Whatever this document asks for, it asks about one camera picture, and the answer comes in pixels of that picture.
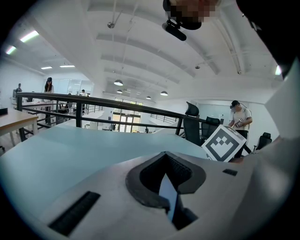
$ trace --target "ceiling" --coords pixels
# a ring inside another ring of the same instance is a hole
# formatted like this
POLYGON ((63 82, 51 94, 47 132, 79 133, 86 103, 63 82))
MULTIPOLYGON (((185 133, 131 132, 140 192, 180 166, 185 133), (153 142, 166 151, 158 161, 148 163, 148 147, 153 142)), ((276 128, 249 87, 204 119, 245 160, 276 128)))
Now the ceiling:
POLYGON ((185 42, 162 29, 166 20, 162 0, 43 1, 15 26, 9 42, 18 45, 18 53, 9 57, 38 71, 74 64, 103 91, 130 89, 131 97, 141 99, 230 99, 245 88, 260 93, 251 101, 265 102, 278 85, 274 81, 281 81, 274 59, 235 1, 222 0, 216 17, 199 30, 181 29, 185 42), (108 28, 119 13, 115 27, 108 28), (40 36, 18 40, 30 30, 40 36), (124 86, 113 85, 116 79, 124 86), (163 90, 169 96, 161 96, 163 90))

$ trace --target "black railing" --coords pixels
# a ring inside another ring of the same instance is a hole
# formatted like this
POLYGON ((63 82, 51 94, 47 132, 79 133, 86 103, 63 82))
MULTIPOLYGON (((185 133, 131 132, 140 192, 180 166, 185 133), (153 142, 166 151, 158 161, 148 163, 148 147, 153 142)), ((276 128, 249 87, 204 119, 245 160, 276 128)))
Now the black railing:
MULTIPOLYGON (((160 116, 165 116, 169 118, 175 118, 178 120, 178 124, 176 127, 171 127, 171 126, 163 126, 163 125, 151 125, 151 124, 142 124, 142 123, 131 123, 131 122, 126 122, 126 125, 130 126, 139 126, 139 127, 153 127, 153 128, 171 128, 175 129, 176 135, 179 135, 180 130, 183 129, 181 127, 183 118, 193 118, 194 117, 188 117, 186 115, 176 113, 176 112, 170 112, 162 109, 157 109, 153 107, 146 107, 142 105, 135 105, 135 104, 130 104, 130 103, 124 103, 124 102, 119 102, 119 101, 113 101, 113 100, 108 100, 108 99, 103 99, 103 98, 96 98, 96 97, 84 97, 84 96, 74 96, 74 95, 66 95, 66 94, 49 94, 49 93, 35 93, 35 92, 18 92, 16 94, 17 97, 17 110, 22 111, 22 110, 27 110, 35 113, 43 113, 51 116, 56 116, 56 117, 62 117, 62 118, 67 118, 67 119, 76 119, 76 127, 81 128, 82 127, 82 121, 92 121, 92 122, 102 122, 102 123, 110 123, 110 124, 124 124, 124 122, 121 121, 111 121, 111 120, 103 120, 103 119, 94 119, 94 118, 88 118, 83 116, 83 105, 93 105, 94 110, 98 109, 100 110, 101 107, 110 107, 110 108, 118 108, 118 109, 124 109, 124 110, 131 110, 131 111, 137 111, 137 112, 142 112, 142 113, 150 113, 150 114, 155 114, 155 115, 160 115, 160 116), (22 98, 39 98, 39 99, 48 99, 48 100, 53 100, 56 101, 56 105, 58 106, 59 102, 70 102, 70 103, 76 103, 76 112, 75 115, 67 115, 67 114, 62 114, 58 112, 48 112, 48 111, 42 111, 42 110, 36 110, 36 109, 31 109, 29 106, 22 106, 22 98)), ((197 119, 199 122, 206 122, 206 120, 203 119, 197 119)), ((50 126, 43 125, 41 123, 38 123, 39 126, 45 127, 45 128, 50 128, 50 126)), ((20 129, 20 136, 21 140, 25 140, 25 135, 24 135, 24 129, 20 129)))
POLYGON ((173 124, 178 121, 178 118, 170 118, 157 114, 151 114, 151 117, 170 124, 173 124))

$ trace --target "man in white t-shirt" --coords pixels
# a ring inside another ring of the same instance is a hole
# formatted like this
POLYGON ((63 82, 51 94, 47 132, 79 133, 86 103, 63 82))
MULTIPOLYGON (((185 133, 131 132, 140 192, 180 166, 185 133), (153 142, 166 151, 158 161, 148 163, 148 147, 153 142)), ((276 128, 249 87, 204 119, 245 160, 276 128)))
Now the man in white t-shirt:
MULTIPOLYGON (((234 100, 231 103, 231 122, 229 126, 241 134, 244 138, 247 139, 249 124, 252 122, 252 114, 246 107, 241 107, 240 103, 237 100, 234 100)), ((236 154, 235 158, 240 158, 242 155, 243 148, 241 148, 236 154)))

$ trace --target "woman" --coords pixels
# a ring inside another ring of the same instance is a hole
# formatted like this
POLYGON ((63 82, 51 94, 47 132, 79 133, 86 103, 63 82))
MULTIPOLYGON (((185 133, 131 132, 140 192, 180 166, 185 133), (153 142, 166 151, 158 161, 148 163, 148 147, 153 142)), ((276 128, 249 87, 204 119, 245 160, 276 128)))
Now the woman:
MULTIPOLYGON (((52 85, 52 78, 48 77, 47 82, 45 84, 45 89, 44 89, 44 93, 54 93, 54 86, 52 85)), ((53 103, 51 100, 45 100, 46 103, 53 103)), ((52 106, 46 107, 45 108, 46 111, 51 111, 52 110, 52 106)), ((46 124, 51 125, 51 118, 49 114, 46 114, 46 119, 45 119, 46 124)))

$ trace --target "table leg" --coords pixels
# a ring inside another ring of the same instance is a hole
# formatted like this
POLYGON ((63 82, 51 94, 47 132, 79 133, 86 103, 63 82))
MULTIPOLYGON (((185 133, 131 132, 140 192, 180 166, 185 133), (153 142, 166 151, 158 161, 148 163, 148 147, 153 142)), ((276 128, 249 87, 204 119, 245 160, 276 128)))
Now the table leg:
POLYGON ((10 132, 9 134, 10 134, 11 143, 13 144, 13 146, 15 146, 15 140, 14 140, 13 132, 10 132))
POLYGON ((33 134, 34 135, 38 134, 38 123, 37 123, 37 120, 33 121, 32 130, 33 130, 33 134))

